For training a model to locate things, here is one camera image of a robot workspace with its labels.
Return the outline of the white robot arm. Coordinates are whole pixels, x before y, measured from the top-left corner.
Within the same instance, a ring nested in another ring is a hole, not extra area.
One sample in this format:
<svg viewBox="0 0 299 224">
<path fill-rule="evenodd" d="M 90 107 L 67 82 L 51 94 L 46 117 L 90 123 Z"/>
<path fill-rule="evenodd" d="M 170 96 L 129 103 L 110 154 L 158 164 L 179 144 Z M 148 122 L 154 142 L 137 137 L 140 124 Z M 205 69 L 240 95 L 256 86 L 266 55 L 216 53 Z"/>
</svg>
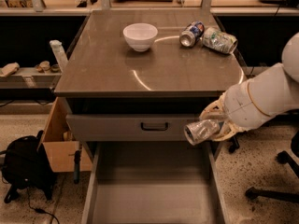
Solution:
<svg viewBox="0 0 299 224">
<path fill-rule="evenodd" d="M 222 141 L 298 108 L 299 34 L 295 34 L 285 45 L 279 63 L 231 86 L 204 109 L 200 120 L 205 139 Z"/>
</svg>

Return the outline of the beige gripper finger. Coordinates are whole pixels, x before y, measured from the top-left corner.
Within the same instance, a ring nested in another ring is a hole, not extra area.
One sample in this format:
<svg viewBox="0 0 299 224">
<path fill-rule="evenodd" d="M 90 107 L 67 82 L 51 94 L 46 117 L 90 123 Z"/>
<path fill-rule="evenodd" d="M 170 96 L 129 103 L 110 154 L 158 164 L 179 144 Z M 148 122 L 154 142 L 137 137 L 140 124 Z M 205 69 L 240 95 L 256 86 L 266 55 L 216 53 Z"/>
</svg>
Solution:
<svg viewBox="0 0 299 224">
<path fill-rule="evenodd" d="M 228 140 L 237 133 L 243 133 L 247 130 L 247 128 L 240 127 L 230 120 L 213 120 L 212 123 L 216 127 L 216 132 L 212 134 L 211 139 L 217 142 Z"/>
<path fill-rule="evenodd" d="M 200 120 L 214 119 L 217 121 L 225 121 L 227 119 L 227 113 L 224 106 L 225 94 L 222 94 L 220 98 L 211 104 L 209 104 L 200 114 Z"/>
</svg>

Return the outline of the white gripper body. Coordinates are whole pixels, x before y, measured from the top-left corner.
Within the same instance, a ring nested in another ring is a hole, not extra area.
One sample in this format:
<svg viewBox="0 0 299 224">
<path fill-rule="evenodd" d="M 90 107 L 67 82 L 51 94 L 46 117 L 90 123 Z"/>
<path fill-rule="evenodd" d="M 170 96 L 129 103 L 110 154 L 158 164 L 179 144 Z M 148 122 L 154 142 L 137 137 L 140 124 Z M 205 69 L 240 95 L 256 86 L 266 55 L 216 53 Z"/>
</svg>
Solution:
<svg viewBox="0 0 299 224">
<path fill-rule="evenodd" d="M 270 117 L 252 102 L 249 83 L 250 80 L 235 84 L 224 93 L 223 103 L 227 118 L 243 130 L 257 129 L 270 120 Z"/>
</svg>

